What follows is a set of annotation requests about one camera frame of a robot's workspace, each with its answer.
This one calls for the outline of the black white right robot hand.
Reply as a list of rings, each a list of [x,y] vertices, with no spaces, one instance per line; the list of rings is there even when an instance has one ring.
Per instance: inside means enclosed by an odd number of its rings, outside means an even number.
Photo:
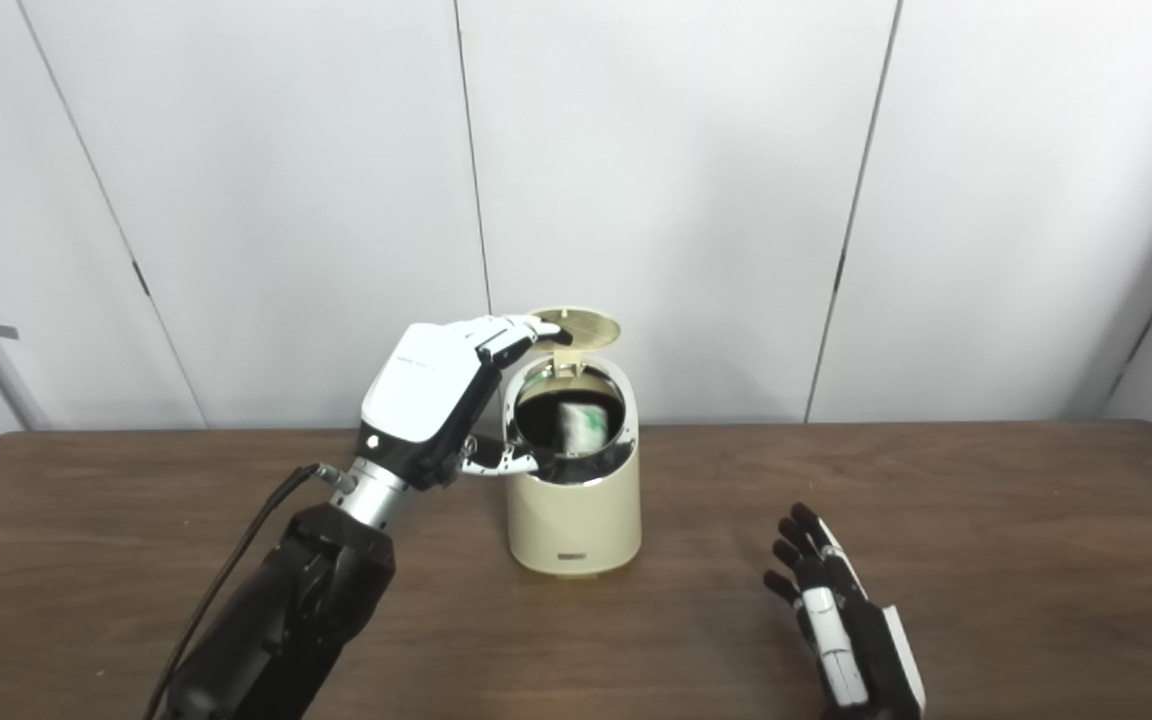
[[[895,606],[870,600],[823,516],[795,503],[778,521],[773,555],[785,573],[765,588],[791,612],[812,652],[824,719],[923,719],[927,694]]]

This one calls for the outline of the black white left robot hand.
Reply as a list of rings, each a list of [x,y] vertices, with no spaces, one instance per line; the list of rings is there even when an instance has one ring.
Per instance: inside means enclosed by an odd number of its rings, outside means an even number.
[[[552,450],[473,435],[505,370],[543,342],[570,346],[573,334],[535,314],[410,325],[361,402],[357,457],[417,491],[548,470]]]

